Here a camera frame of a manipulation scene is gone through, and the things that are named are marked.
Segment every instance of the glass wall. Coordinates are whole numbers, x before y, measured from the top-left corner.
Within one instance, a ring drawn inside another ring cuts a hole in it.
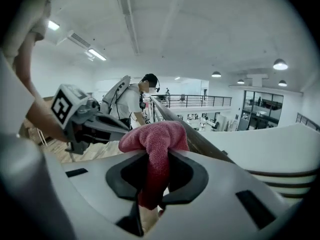
[[[244,91],[238,131],[278,126],[284,97],[265,92]]]

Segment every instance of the robotic arm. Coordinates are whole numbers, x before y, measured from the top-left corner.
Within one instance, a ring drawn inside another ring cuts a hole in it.
[[[90,143],[118,141],[130,129],[99,111],[99,103],[71,84],[61,84],[51,106],[54,117],[70,141],[66,151],[83,155]]]

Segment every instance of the pink towel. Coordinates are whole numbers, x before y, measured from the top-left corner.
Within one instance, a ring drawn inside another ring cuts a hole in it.
[[[168,148],[188,151],[187,134],[177,121],[146,124],[128,132],[119,142],[122,152],[146,150],[149,154],[146,181],[138,201],[152,210],[160,203],[169,184]]]

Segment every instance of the fluorescent light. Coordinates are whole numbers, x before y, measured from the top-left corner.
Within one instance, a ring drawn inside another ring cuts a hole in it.
[[[90,50],[88,50],[88,52],[93,54],[94,56],[98,57],[102,61],[106,61],[107,60],[105,57],[103,57],[102,55],[97,53],[94,49],[90,49]]]
[[[48,28],[56,31],[58,28],[60,28],[60,26],[54,23],[53,21],[49,20]]]
[[[284,80],[281,80],[281,81],[278,83],[278,85],[279,85],[279,86],[282,86],[282,87],[287,87],[287,86],[288,86],[287,83],[286,83],[286,81],[284,81]]]
[[[275,70],[286,70],[288,68],[288,65],[283,59],[278,58],[275,60],[273,68]]]
[[[211,75],[213,78],[220,78],[221,74],[218,71],[214,71]]]

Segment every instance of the black hair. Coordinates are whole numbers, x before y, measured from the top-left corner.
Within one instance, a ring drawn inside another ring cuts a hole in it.
[[[157,86],[158,83],[158,78],[154,75],[154,74],[146,74],[143,78],[142,78],[142,82],[143,81],[148,81],[149,82],[149,87],[154,88]]]

